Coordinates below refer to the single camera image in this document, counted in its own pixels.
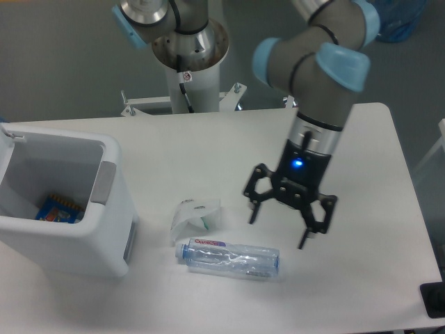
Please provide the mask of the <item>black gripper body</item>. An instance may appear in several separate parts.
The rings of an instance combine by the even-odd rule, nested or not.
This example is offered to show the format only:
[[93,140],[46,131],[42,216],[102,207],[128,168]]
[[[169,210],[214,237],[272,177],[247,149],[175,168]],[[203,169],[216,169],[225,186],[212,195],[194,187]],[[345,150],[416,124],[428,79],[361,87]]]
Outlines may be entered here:
[[331,157],[303,150],[287,140],[277,170],[273,173],[275,198],[294,209],[306,210],[318,199],[318,189]]

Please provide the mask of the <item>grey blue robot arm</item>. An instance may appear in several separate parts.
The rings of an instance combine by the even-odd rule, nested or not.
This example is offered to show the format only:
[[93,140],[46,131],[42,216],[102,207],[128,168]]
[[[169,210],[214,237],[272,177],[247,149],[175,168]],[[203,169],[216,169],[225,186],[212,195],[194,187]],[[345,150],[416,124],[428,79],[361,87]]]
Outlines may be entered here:
[[[298,110],[276,170],[259,164],[244,195],[254,214],[276,199],[298,210],[307,234],[329,230],[337,197],[319,186],[357,94],[369,73],[362,53],[377,36],[380,18],[366,1],[296,1],[307,28],[297,36],[268,38],[254,51],[252,70],[282,90]],[[117,25],[130,43],[150,46],[170,74],[174,113],[219,111],[219,79],[197,75],[219,65],[228,51],[226,32],[209,17],[207,1],[120,1]]]

